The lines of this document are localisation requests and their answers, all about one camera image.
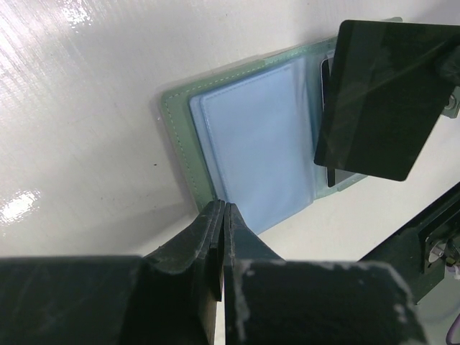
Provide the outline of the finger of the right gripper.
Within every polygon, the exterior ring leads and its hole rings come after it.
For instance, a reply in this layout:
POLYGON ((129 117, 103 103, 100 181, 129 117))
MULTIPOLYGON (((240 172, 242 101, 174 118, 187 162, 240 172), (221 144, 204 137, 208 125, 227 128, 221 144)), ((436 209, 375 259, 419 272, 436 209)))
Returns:
POLYGON ((441 114, 450 119, 455 119, 459 116, 458 42, 446 48, 446 51, 436 59, 434 68, 440 82, 449 90, 449 96, 441 114))

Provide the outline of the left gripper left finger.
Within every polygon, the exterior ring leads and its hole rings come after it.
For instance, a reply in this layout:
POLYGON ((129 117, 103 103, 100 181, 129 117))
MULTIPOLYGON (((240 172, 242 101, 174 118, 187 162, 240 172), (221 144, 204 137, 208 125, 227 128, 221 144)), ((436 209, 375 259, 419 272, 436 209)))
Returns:
POLYGON ((146 256, 1 260, 3 344, 212 344, 225 204, 146 256))

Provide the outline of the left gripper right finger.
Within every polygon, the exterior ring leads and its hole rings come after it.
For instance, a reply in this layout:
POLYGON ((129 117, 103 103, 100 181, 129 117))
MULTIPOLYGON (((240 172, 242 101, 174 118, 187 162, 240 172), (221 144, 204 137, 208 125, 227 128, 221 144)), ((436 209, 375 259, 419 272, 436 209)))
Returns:
POLYGON ((228 344, 426 344, 411 291, 383 262, 287 261, 224 211, 228 344))

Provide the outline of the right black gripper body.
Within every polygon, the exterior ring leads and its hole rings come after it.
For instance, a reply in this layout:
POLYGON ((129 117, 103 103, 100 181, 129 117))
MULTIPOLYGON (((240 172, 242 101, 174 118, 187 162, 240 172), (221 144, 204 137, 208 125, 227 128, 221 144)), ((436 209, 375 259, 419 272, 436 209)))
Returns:
POLYGON ((444 279, 450 259, 459 262, 458 184, 362 257, 391 265, 416 303, 444 279))

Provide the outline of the blue credit card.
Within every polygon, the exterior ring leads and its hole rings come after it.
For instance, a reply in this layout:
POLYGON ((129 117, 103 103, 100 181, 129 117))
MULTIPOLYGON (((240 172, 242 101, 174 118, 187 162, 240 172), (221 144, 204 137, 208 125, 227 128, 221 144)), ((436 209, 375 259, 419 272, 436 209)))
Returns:
POLYGON ((307 76, 299 57, 189 101, 216 196, 256 234, 316 198, 307 76))

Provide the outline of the green card holder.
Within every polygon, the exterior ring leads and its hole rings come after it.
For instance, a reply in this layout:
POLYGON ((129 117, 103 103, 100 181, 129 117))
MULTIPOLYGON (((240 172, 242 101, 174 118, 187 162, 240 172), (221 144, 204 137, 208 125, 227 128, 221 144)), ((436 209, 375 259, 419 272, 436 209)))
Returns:
MULTIPOLYGON (((275 68, 290 60, 305 58, 308 73, 307 91, 314 158, 323 112, 325 77, 331 69, 335 47, 336 39, 332 37, 313 44, 301 45, 276 55, 262 57, 235 68, 215 73, 207 78, 195 80, 163 93, 160 99, 161 112, 198 209, 202 209, 208 202, 220 198, 216 196, 211 176, 206 166, 203 150, 190 112, 190 99, 253 76, 263 70, 275 68)), ((343 170, 330 172, 327 168, 315 164, 314 161, 313 168, 316 179, 315 200, 345 190, 363 179, 361 174, 343 170)))

